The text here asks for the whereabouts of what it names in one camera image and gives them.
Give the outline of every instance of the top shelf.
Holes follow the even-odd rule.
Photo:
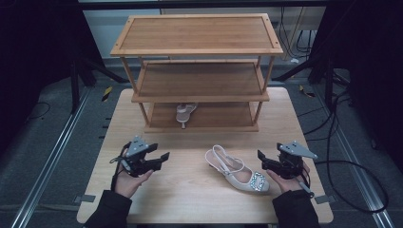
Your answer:
[[[266,13],[129,16],[110,54],[280,55]]]

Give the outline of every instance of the black sleeve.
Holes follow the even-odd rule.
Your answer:
[[[127,227],[126,217],[131,199],[115,192],[104,190],[97,210],[84,224],[84,228],[123,228]]]
[[[318,228],[317,212],[304,190],[288,191],[273,199],[281,228]]]

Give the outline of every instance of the sandal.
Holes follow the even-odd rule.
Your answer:
[[[177,106],[177,121],[182,124],[182,129],[185,129],[184,125],[190,119],[190,113],[192,113],[198,107],[197,103],[179,104]]]
[[[258,192],[269,190],[269,182],[261,173],[253,172],[245,166],[242,159],[228,155],[220,145],[214,145],[208,150],[205,159],[239,190]]]

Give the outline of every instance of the bottom shelf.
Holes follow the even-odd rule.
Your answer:
[[[203,132],[203,131],[259,131],[258,124],[254,124],[255,108],[253,103],[199,103],[189,121],[182,129],[181,123],[176,120],[178,104],[156,103],[148,109],[150,124],[144,132]]]

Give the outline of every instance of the hand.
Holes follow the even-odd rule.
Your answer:
[[[154,172],[153,170],[149,170],[140,177],[133,178],[125,171],[122,171],[123,169],[123,166],[119,164],[118,172],[120,173],[118,175],[118,178],[116,179],[115,192],[129,199],[134,195],[134,193],[142,185],[142,183],[147,181],[151,174]]]
[[[303,167],[304,167],[304,170],[302,171],[302,174],[305,177],[307,177],[310,169],[306,165],[305,162],[303,163]],[[297,191],[297,190],[302,189],[302,187],[299,185],[299,182],[298,182],[298,181],[303,182],[302,176],[298,176],[297,177],[298,181],[297,181],[295,179],[286,180],[270,169],[267,169],[266,173],[278,184],[279,189],[281,190],[281,193],[285,193],[288,191]]]

